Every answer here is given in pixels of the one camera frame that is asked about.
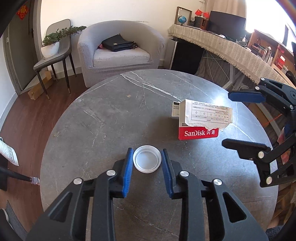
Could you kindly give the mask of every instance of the gray marble tabletop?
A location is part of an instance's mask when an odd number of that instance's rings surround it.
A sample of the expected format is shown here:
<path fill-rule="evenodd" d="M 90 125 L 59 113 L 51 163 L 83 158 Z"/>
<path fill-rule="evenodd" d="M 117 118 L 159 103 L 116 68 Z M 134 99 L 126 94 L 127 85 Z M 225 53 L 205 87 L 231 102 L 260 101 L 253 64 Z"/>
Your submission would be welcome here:
<path fill-rule="evenodd" d="M 205 79 L 163 69 L 128 72 L 96 84 L 68 107 L 48 139 L 40 174 L 43 208 L 74 178 L 96 178 L 129 147 L 152 145 L 166 148 L 172 160 L 200 179 L 220 178 L 266 229 L 278 187 L 261 188 L 255 164 L 221 141 L 271 144 L 255 116 L 227 93 Z M 233 123 L 217 138 L 180 141 L 171 112 L 172 102 L 183 99 L 232 107 Z M 168 197 L 161 167 L 151 174 L 133 168 L 128 196 L 114 199 L 114 217 L 117 241 L 178 240 L 181 200 Z"/>

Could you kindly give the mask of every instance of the door frame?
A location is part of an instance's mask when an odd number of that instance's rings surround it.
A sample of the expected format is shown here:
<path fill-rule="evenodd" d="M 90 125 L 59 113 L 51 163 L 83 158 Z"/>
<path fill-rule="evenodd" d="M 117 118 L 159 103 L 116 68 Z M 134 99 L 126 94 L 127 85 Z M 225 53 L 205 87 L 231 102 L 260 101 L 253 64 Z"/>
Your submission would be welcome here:
<path fill-rule="evenodd" d="M 41 47 L 42 47 L 42 39 L 41 39 L 41 28 L 40 28 L 40 13 L 41 13 L 41 2 L 42 0 L 34 0 L 33 9 L 33 32 L 34 32 L 34 44 L 35 44 L 35 51 L 37 55 L 38 61 L 40 61 L 43 56 L 41 54 Z M 27 92 L 27 90 L 22 91 L 20 85 L 17 80 L 16 71 L 14 65 L 12 63 L 11 52 L 7 46 L 7 40 L 9 36 L 9 25 L 6 27 L 3 33 L 3 51 L 4 51 L 4 58 L 6 62 L 7 71 L 12 82 L 12 85 L 15 89 L 17 95 L 22 94 L 23 92 Z"/>

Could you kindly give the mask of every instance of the door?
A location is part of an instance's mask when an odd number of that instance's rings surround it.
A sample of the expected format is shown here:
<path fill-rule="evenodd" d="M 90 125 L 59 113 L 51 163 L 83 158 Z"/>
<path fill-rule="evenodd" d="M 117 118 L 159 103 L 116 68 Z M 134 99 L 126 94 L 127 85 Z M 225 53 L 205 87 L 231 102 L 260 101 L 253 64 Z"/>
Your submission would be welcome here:
<path fill-rule="evenodd" d="M 33 66 L 38 62 L 33 35 L 34 0 L 27 1 L 10 21 L 6 38 L 8 57 L 15 81 L 24 90 L 36 76 Z"/>

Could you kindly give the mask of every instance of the chair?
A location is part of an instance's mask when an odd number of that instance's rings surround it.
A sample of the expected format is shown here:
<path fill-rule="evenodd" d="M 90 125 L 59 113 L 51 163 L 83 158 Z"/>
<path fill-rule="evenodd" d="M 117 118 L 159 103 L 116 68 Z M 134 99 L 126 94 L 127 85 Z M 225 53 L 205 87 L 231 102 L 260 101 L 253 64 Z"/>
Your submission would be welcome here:
<path fill-rule="evenodd" d="M 61 30 L 63 28 L 69 28 L 71 26 L 71 22 L 70 19 L 65 19 L 62 21 L 59 21 L 57 23 L 53 23 L 52 25 L 50 25 L 46 31 L 46 35 L 51 34 L 56 32 L 57 30 Z M 49 96 L 47 94 L 47 91 L 44 87 L 44 84 L 42 82 L 41 76 L 40 76 L 40 71 L 47 67 L 47 66 L 51 66 L 52 67 L 52 71 L 54 73 L 54 77 L 55 79 L 57 79 L 57 75 L 56 72 L 54 70 L 54 65 L 57 62 L 63 61 L 63 67 L 64 67 L 64 73 L 65 73 L 65 79 L 66 79 L 66 84 L 68 87 L 68 92 L 69 94 L 71 93 L 70 90 L 70 85 L 69 85 L 69 78 L 68 78 L 68 73 L 67 73 L 67 66 L 66 66 L 66 58 L 69 56 L 70 58 L 70 62 L 72 65 L 72 69 L 73 72 L 75 74 L 76 77 L 76 73 L 75 73 L 75 67 L 74 67 L 74 63 L 73 63 L 73 59 L 72 59 L 72 44 L 71 44 L 71 35 L 64 37 L 60 40 L 59 42 L 59 51 L 56 55 L 49 57 L 49 58 L 43 58 L 42 60 L 40 60 L 37 64 L 34 65 L 33 69 L 36 71 L 38 79 L 40 81 L 40 84 L 44 90 L 44 92 L 46 93 L 47 98 L 49 99 Z"/>
<path fill-rule="evenodd" d="M 112 52 L 98 49 L 103 40 L 114 35 L 139 46 Z M 86 87 L 114 75 L 137 69 L 157 69 L 164 38 L 155 29 L 134 21 L 107 21 L 87 27 L 79 37 L 78 53 Z"/>

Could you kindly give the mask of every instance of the potted plant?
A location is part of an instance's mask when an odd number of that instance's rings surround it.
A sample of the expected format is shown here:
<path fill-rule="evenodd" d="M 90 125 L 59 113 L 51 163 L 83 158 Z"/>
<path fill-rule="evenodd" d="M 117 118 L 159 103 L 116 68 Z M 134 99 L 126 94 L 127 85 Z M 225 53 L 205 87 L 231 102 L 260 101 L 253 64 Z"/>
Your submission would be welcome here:
<path fill-rule="evenodd" d="M 82 30 L 84 30 L 86 26 L 80 26 L 80 27 L 73 27 L 70 26 L 69 28 L 63 28 L 62 30 L 57 30 L 55 33 L 48 34 L 44 37 L 44 40 L 42 41 L 42 48 L 41 52 L 44 56 L 44 58 L 49 58 L 51 56 L 54 56 L 59 51 L 59 41 L 68 36 L 68 35 L 75 35 L 77 33 L 80 33 Z"/>

